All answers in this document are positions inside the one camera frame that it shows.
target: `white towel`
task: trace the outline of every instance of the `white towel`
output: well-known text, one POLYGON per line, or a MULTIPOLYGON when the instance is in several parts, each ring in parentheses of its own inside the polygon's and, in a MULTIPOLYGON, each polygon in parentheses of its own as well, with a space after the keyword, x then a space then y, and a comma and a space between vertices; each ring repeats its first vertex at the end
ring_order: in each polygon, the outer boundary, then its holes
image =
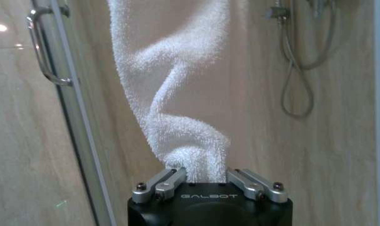
POLYGON ((246 64, 246 1, 108 3, 117 72, 152 152, 166 168, 186 168, 189 182, 222 182, 246 64))

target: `shower hose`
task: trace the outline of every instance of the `shower hose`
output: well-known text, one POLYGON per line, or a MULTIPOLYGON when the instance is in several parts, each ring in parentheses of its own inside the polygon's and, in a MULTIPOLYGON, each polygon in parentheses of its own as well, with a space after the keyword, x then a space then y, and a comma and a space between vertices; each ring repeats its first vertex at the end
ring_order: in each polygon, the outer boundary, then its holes
POLYGON ((296 35, 295 35, 296 22, 295 22, 295 17, 293 17, 293 15, 295 15, 295 2, 293 1, 295 0, 291 0, 291 22, 287 23, 287 21, 284 21, 283 23, 280 23, 280 45, 278 46, 280 46, 281 54, 283 54, 287 62, 289 63, 288 69, 287 69, 285 82, 284 82, 284 86, 281 89, 280 105, 281 105, 281 109, 283 109, 284 113, 288 116, 291 116, 292 118, 296 118, 296 119, 301 119, 301 118, 305 118, 311 114, 311 112, 313 110, 313 105, 315 105, 313 92, 312 92, 311 85, 308 83, 304 71, 308 71, 308 70, 319 67, 327 59, 329 48, 331 48, 331 42, 332 42, 332 38, 333 38, 333 32, 335 32, 336 4, 335 4, 335 0, 328 0, 328 6, 329 6, 329 11, 331 11, 331 19, 329 19, 329 28, 328 28, 324 48, 323 48, 320 54, 317 55, 315 61, 312 61, 308 64, 304 64, 304 63, 299 62, 296 59, 295 44, 291 43, 291 39, 289 39, 289 33, 291 33, 292 34, 292 41, 295 42, 295 40, 296 40, 296 35), (308 98, 308 105, 307 105, 305 110, 301 113, 293 113, 285 107, 285 91, 287 91, 287 88, 289 85, 289 79, 292 76, 293 69, 296 70, 296 73, 300 77, 301 83, 303 83, 305 91, 307 91, 307 98, 308 98))

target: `door handle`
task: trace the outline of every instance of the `door handle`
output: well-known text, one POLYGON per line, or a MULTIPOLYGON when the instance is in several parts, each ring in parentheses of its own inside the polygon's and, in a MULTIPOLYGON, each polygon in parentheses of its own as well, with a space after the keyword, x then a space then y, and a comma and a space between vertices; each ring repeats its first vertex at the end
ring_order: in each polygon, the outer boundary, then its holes
MULTIPOLYGON (((48 67, 46 64, 46 51, 44 49, 44 44, 40 36, 40 24, 38 19, 44 14, 52 14, 53 11, 48 7, 38 7, 30 10, 26 16, 28 30, 32 37, 32 44, 34 54, 38 60, 38 65, 45 78, 60 86, 72 86, 72 80, 69 78, 58 78, 48 67)), ((61 7, 61 14, 69 16, 69 10, 66 7, 61 7)))

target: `shower enclosure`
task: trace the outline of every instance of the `shower enclosure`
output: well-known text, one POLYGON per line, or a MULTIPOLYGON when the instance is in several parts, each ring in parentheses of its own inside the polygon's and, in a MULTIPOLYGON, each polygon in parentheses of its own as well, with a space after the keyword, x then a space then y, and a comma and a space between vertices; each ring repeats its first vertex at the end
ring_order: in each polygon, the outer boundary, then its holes
MULTIPOLYGON (((303 120, 280 110, 287 61, 262 19, 273 2, 249 1, 252 140, 233 139, 228 164, 285 183, 295 225, 380 226, 380 0, 337 0, 333 48, 308 75, 317 105, 303 120)), ((295 2, 297 51, 312 57, 325 1, 295 2)), ((289 81, 291 110, 304 109, 304 96, 289 81)), ((106 1, 0 0, 0 226, 124 226, 132 186, 161 169, 116 74, 106 1)))

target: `marble wall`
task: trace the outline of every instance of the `marble wall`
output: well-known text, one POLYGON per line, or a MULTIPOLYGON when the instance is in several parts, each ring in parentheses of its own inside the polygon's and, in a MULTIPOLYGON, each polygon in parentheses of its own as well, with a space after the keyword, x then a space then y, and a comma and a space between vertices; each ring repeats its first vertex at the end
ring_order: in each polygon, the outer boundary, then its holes
MULTIPOLYGON (((321 46, 327 14, 315 20, 305 1, 296 2, 299 54, 311 60, 321 46)), ((120 86, 106 1, 68 4, 96 145, 117 224, 126 225, 130 187, 162 166, 152 155, 120 86)), ((284 182, 295 203, 295 225, 376 225, 372 1, 339 1, 329 59, 307 72, 315 109, 304 120, 289 118, 280 110, 287 64, 278 52, 276 21, 264 19, 272 4, 272 0, 250 1, 253 73, 246 81, 246 133, 252 140, 249 145, 234 141, 228 164, 284 182)), ((287 104, 295 111, 305 104, 295 76, 287 104)))
POLYGON ((32 49, 29 8, 28 0, 0 0, 0 226, 90 226, 56 88, 32 49))

